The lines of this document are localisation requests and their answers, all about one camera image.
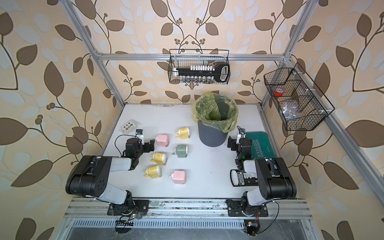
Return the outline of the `green pencil sharpener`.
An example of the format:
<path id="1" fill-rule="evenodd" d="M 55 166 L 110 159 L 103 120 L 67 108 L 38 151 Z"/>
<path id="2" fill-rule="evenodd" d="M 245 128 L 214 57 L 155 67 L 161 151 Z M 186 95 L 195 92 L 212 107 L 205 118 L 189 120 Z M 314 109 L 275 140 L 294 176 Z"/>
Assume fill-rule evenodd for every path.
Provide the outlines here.
<path id="1" fill-rule="evenodd" d="M 187 145 L 177 145 L 175 151 L 173 152 L 174 156 L 178 158 L 186 158 L 188 156 L 188 146 Z"/>

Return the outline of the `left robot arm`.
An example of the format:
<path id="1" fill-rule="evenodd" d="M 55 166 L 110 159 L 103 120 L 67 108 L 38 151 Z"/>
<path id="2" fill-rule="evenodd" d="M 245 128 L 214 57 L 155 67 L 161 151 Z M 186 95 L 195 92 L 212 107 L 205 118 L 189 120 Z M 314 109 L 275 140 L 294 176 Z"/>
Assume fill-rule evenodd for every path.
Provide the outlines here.
<path id="1" fill-rule="evenodd" d="M 144 216 L 148 212 L 149 201 L 134 201 L 130 191 L 109 183 L 109 176 L 112 172 L 133 171 L 139 158 L 154 150 L 155 140 L 144 143 L 141 138 L 133 137 L 127 140 L 121 157 L 83 156 L 68 177 L 66 193 L 108 203 L 109 216 Z"/>

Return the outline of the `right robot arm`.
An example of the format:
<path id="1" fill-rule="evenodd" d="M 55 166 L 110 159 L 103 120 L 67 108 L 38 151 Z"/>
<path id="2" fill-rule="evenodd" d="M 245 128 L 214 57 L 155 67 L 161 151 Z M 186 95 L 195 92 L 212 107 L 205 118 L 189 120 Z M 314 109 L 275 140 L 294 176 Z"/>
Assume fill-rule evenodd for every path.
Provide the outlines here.
<path id="1" fill-rule="evenodd" d="M 254 188 L 244 192 L 240 200 L 226 200 L 230 217 L 267 217 L 267 203 L 296 197 L 297 187 L 288 167 L 270 143 L 238 135 L 237 139 L 229 137 L 227 146 L 236 152 L 237 169 L 230 171 L 232 186 Z"/>

